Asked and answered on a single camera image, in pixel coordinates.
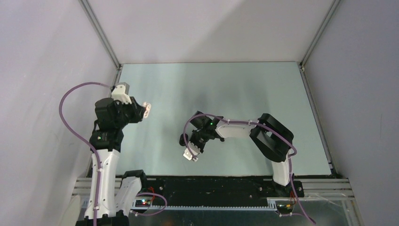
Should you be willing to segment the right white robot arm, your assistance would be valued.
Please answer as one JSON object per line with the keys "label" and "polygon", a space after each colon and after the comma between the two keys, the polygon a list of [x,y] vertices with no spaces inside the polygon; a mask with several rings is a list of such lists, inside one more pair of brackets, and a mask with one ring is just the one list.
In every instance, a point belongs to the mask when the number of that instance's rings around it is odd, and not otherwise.
{"label": "right white robot arm", "polygon": [[298,197],[294,185],[292,157],[297,154],[293,133],[268,113],[255,120],[231,120],[197,111],[184,125],[179,145],[184,146],[184,158],[197,161],[210,140],[249,138],[272,164],[272,185],[280,197]]}

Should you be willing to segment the white earbud charging case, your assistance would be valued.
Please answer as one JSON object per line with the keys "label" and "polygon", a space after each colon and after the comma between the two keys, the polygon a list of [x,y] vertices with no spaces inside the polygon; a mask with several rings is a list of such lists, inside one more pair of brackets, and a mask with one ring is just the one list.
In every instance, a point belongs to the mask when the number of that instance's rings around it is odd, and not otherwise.
{"label": "white earbud charging case", "polygon": [[145,108],[145,112],[143,114],[143,118],[146,119],[149,116],[149,113],[150,113],[152,105],[150,103],[143,102],[143,107]]}

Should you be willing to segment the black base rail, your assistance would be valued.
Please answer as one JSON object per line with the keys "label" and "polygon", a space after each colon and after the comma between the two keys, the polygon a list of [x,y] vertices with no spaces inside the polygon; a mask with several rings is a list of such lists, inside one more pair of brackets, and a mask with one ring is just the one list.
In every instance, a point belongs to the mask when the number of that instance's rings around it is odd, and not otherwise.
{"label": "black base rail", "polygon": [[268,200],[304,197],[301,181],[281,186],[270,176],[140,176],[141,192],[154,192],[153,205],[169,208],[246,208],[270,207]]}

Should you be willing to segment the right aluminium frame post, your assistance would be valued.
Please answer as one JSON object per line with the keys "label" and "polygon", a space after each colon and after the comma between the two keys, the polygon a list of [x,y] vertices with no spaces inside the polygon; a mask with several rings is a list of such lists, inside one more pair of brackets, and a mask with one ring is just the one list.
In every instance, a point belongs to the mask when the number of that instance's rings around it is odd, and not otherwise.
{"label": "right aluminium frame post", "polygon": [[302,57],[302,60],[299,62],[300,69],[303,72],[305,70],[306,64],[308,63],[314,49],[316,48],[319,40],[321,39],[322,35],[324,34],[325,30],[327,29],[327,26],[330,24],[330,21],[336,14],[336,11],[338,10],[341,3],[342,3],[342,0],[333,0],[330,7],[328,8],[327,13],[325,14],[324,18],[322,19],[322,22],[320,23],[318,29],[316,30],[314,37],[312,38],[308,48],[306,49],[306,52],[305,52],[304,56]]}

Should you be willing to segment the aluminium frame post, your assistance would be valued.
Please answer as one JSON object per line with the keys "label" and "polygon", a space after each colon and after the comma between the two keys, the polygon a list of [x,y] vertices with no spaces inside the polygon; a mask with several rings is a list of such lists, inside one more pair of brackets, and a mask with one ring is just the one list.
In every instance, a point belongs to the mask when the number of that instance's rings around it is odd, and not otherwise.
{"label": "aluminium frame post", "polygon": [[95,33],[97,34],[102,46],[104,47],[106,53],[108,54],[109,58],[111,59],[113,65],[117,70],[121,68],[121,63],[119,59],[117,58],[117,55],[104,31],[104,29],[101,26],[100,21],[98,20],[98,17],[96,13],[94,12],[90,2],[88,0],[78,0],[80,3],[84,13],[86,14],[89,22],[91,23]]}
{"label": "aluminium frame post", "polygon": [[338,10],[341,3],[342,3],[342,0],[333,0],[330,7],[328,8],[327,13],[325,14],[324,18],[322,19],[322,22],[320,23],[318,29],[316,30],[314,37],[312,38],[308,48],[306,49],[306,52],[305,52],[304,56],[302,57],[302,60],[299,62],[300,69],[303,72],[305,70],[306,64],[308,63],[314,49],[316,48],[319,40],[321,39],[322,35],[324,34],[325,30],[327,29],[327,26],[330,24],[330,21],[336,14],[336,11]]}

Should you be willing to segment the left aluminium frame post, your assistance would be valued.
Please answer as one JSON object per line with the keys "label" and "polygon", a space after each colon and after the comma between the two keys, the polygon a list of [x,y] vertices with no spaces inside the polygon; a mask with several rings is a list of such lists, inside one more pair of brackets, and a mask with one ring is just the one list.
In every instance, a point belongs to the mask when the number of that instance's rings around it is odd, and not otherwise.
{"label": "left aluminium frame post", "polygon": [[106,53],[108,54],[109,58],[111,59],[113,65],[117,70],[121,68],[121,63],[119,59],[117,58],[117,55],[104,31],[104,29],[101,26],[100,21],[98,20],[98,17],[96,13],[94,12],[90,2],[88,0],[78,0],[80,3],[84,13],[86,14],[89,22],[91,23],[95,33],[97,34],[102,46],[104,47]]}

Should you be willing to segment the black earbud charging case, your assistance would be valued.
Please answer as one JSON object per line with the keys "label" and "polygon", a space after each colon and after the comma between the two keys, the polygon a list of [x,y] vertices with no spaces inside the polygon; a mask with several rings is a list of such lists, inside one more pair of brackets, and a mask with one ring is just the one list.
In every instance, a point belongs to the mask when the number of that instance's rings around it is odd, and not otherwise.
{"label": "black earbud charging case", "polygon": [[185,146],[185,141],[184,141],[184,139],[187,139],[187,134],[186,134],[186,133],[182,133],[182,134],[180,135],[180,138],[179,138],[179,145],[180,145],[180,146]]}

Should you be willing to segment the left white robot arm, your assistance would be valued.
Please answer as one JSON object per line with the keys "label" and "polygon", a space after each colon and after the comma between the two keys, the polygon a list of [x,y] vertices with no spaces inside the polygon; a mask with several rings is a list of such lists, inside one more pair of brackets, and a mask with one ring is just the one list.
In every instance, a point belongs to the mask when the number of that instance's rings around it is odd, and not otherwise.
{"label": "left white robot arm", "polygon": [[92,182],[84,219],[78,226],[127,226],[136,196],[149,190],[143,170],[127,171],[115,192],[116,169],[124,138],[123,128],[148,117],[151,104],[103,98],[95,103],[95,127],[89,140],[92,151]]}

